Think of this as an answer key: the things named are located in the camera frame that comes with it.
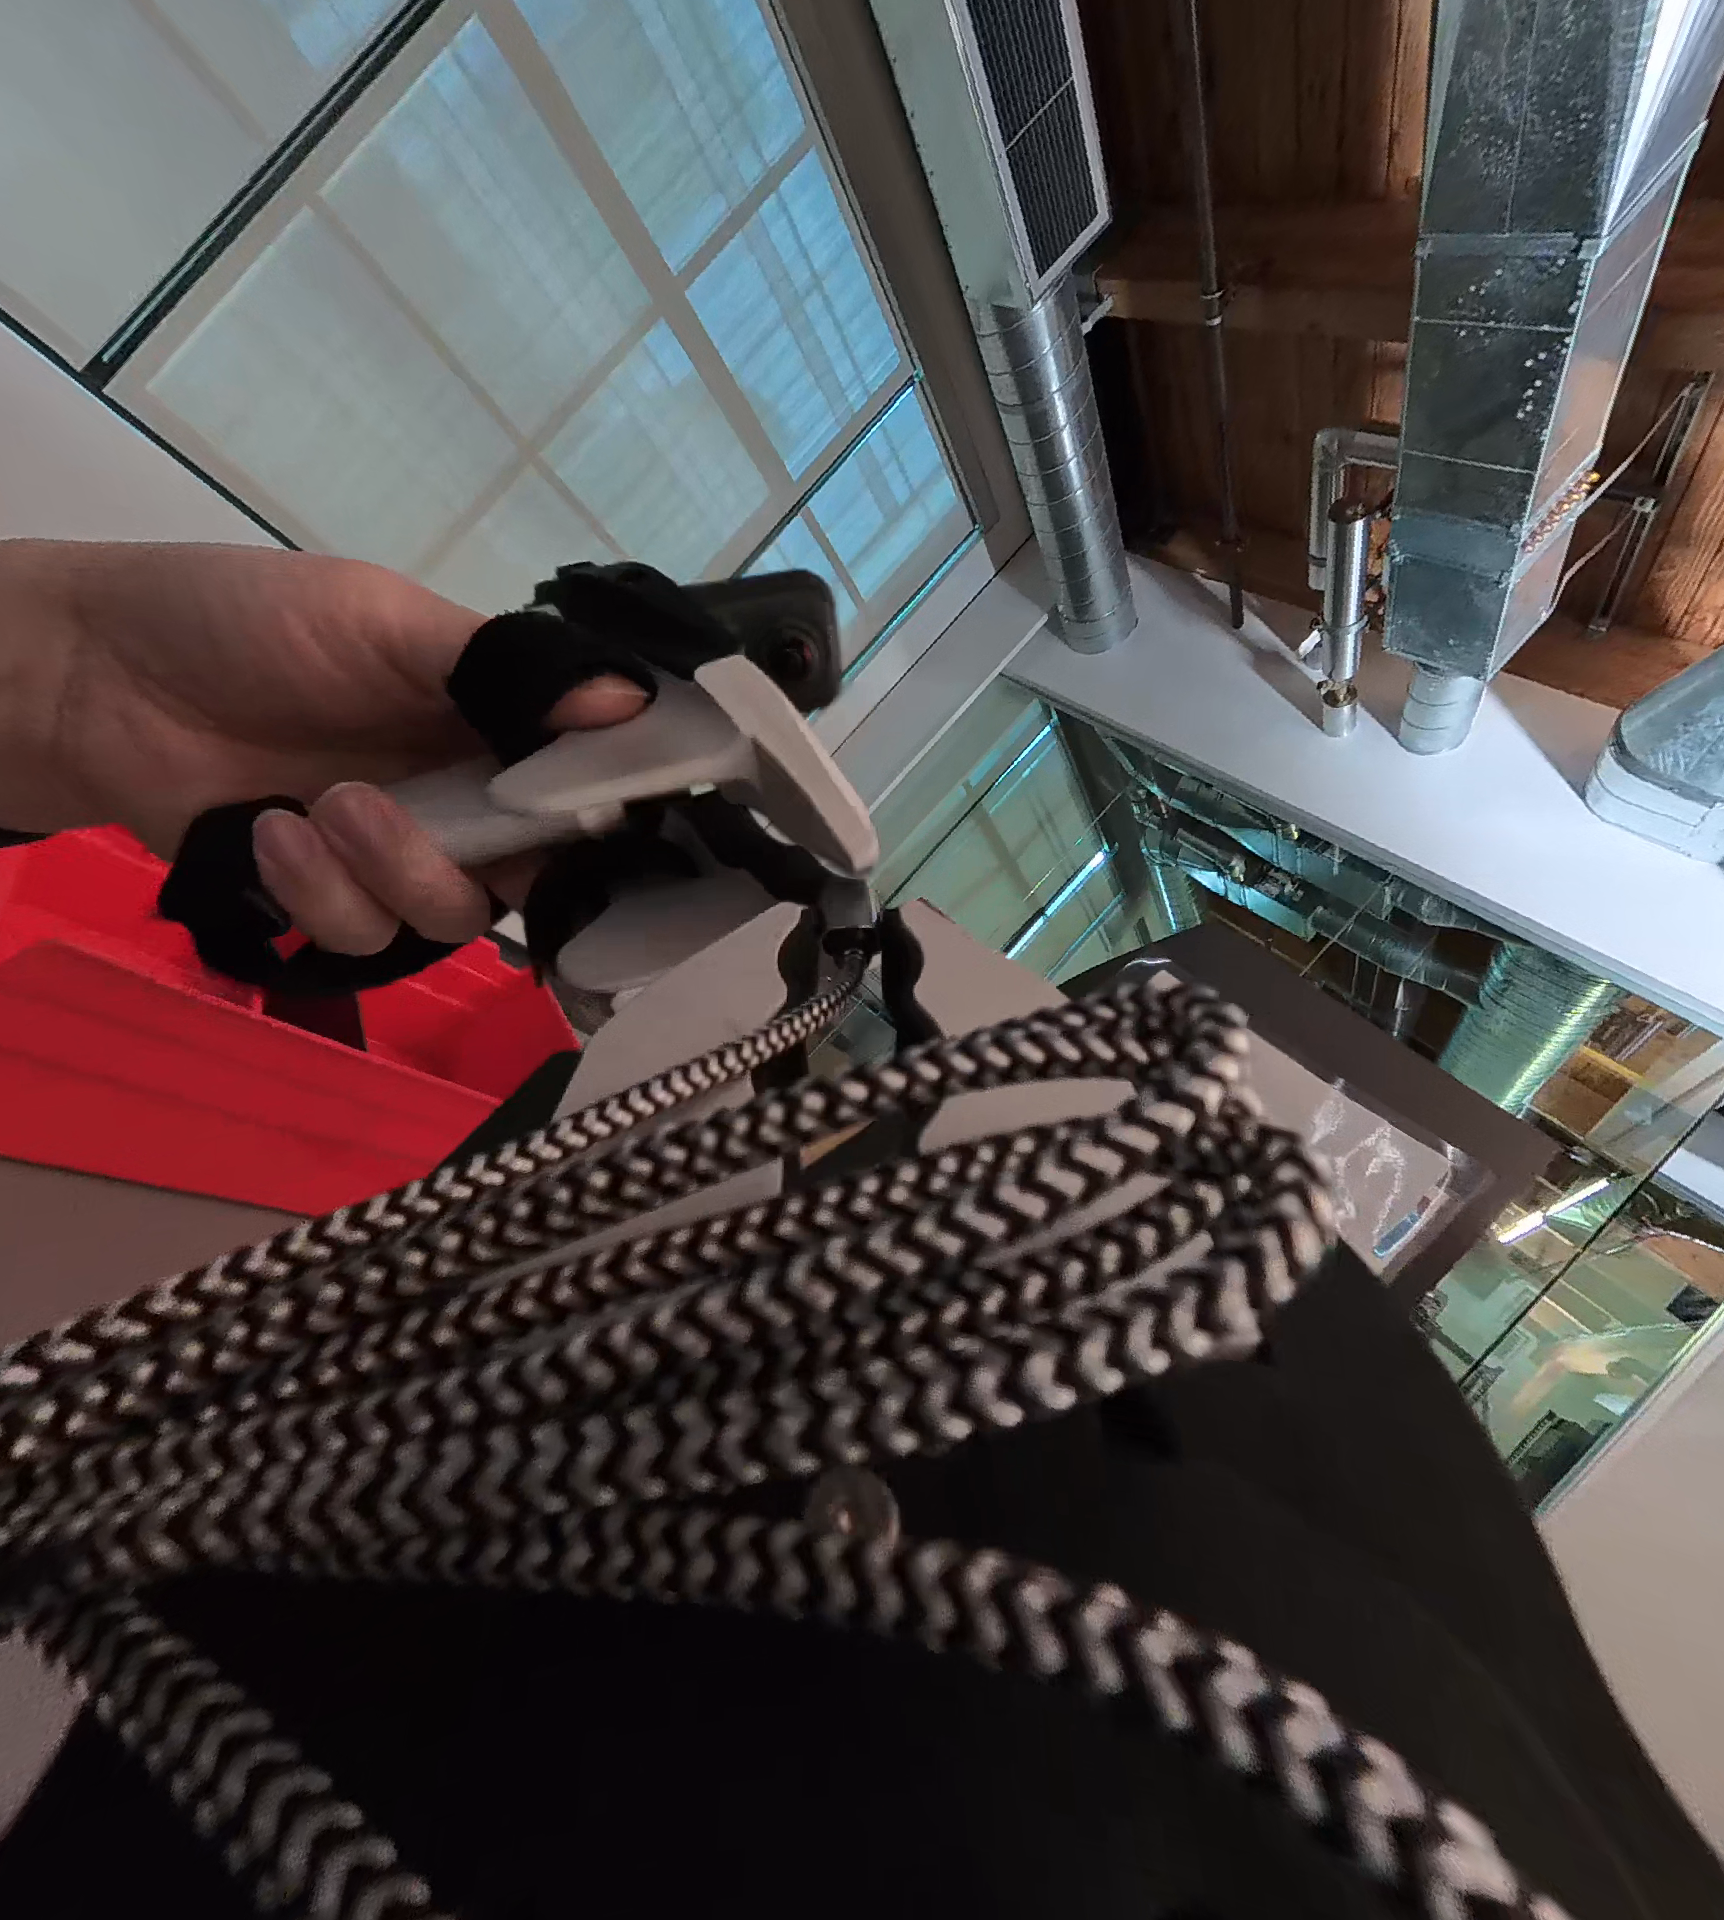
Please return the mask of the frosted glass window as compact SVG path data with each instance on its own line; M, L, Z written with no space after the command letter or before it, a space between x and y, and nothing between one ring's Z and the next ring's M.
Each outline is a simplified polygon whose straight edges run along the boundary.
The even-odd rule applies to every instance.
M0 2L0 317L293 548L495 612L979 544L776 4Z

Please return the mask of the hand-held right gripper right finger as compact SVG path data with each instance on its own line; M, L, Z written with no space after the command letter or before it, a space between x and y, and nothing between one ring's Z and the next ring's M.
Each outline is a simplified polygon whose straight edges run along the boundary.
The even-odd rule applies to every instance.
M1116 1114L1135 1088L1122 1079L1055 1079L1019 1087L988 1088L948 1099L921 1129L921 1152L949 1146L1002 1141L1025 1129L1105 1118ZM1012 1241L1006 1249L983 1249L965 1264L1022 1264L1055 1260L1062 1251L1166 1193L1159 1172L1125 1175L1110 1193L1080 1206L1064 1202L1045 1224Z

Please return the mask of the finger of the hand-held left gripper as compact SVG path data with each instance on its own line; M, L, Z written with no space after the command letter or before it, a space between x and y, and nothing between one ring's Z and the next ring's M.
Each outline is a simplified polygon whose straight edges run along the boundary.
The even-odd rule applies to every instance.
M936 1040L941 1029L916 997L925 967L921 942L873 894L879 841L867 806L753 660L710 660L693 684L729 720L748 759L743 772L693 798L698 845L769 900L808 909L833 967L878 967L896 1045Z
M624 892L554 958L554 999L581 1038L573 1083L646 1083L745 1040L817 979L822 920L751 877Z

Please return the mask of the thin black pipe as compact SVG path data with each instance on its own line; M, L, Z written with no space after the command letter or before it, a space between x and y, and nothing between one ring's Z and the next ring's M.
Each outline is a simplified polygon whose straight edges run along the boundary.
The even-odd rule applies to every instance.
M1182 112L1188 147L1191 222L1195 232L1198 300L1210 408L1210 472L1215 511L1215 550L1227 602L1227 627L1240 632L1245 615L1242 529L1234 486L1234 426L1227 364L1227 293L1219 269L1205 102L1203 43L1198 2L1176 2L1176 41L1182 59Z

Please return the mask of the red plastic bin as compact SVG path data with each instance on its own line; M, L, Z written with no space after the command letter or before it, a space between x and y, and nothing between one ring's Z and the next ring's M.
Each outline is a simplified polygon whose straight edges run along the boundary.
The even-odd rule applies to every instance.
M165 874L111 829L0 848L0 1160L318 1217L434 1172L577 1056L490 938L277 1020L156 915Z

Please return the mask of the interior glass window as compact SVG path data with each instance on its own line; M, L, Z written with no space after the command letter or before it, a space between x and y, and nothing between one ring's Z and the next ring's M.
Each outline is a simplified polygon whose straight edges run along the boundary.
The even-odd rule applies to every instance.
M1261 1023L1294 979L1552 1146L1415 1321L1531 1507L1724 1309L1724 1220L1662 1170L1724 1100L1724 1033L1504 932L998 677L875 812L891 900L1066 986L1230 936Z

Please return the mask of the white air vent unit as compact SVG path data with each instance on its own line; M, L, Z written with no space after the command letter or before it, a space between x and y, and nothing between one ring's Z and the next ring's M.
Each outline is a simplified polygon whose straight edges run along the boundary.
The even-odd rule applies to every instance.
M873 2L965 300L1027 311L1111 221L1073 2Z

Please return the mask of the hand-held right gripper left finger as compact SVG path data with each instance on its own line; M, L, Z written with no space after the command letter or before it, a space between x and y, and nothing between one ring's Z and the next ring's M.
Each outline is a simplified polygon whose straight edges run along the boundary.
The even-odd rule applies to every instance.
M480 1285L515 1285L540 1279L561 1280L606 1254L627 1254L638 1243L695 1229L742 1208L768 1202L783 1193L790 1158L768 1158L710 1182L705 1188L649 1206L625 1206L612 1218L550 1226L554 1199L506 1202L494 1217L507 1229L495 1244L495 1260L480 1275Z

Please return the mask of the person's left hand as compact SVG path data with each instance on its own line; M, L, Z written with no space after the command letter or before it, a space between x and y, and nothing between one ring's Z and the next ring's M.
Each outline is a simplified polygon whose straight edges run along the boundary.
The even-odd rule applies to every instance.
M193 542L0 540L0 829L130 831L174 859L222 804L318 949L445 947L543 852L465 870L383 788L482 754L445 683L482 618L388 569Z

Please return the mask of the corrugated round metal duct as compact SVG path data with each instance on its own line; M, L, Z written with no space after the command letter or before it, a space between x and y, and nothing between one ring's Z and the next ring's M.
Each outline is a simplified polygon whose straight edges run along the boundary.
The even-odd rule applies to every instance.
M1137 610L1076 282L1029 306L976 304L969 324L1060 637L1080 656L1107 655Z

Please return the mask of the rectangular sheet metal duct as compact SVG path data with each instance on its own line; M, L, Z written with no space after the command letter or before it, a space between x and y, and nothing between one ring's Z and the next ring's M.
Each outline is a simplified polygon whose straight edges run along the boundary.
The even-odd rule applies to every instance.
M1414 757L1553 608L1722 76L1724 2L1433 6L1384 618Z

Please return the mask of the silver insulated pipe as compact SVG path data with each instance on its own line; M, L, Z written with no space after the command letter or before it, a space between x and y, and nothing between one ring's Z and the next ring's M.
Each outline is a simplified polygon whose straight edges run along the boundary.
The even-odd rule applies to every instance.
M1378 428L1324 426L1311 438L1305 495L1305 583L1320 615L1304 647L1318 667L1320 727L1347 739L1360 718L1358 677L1370 631L1372 560L1378 525L1393 489L1355 496L1358 472L1393 478L1399 438Z

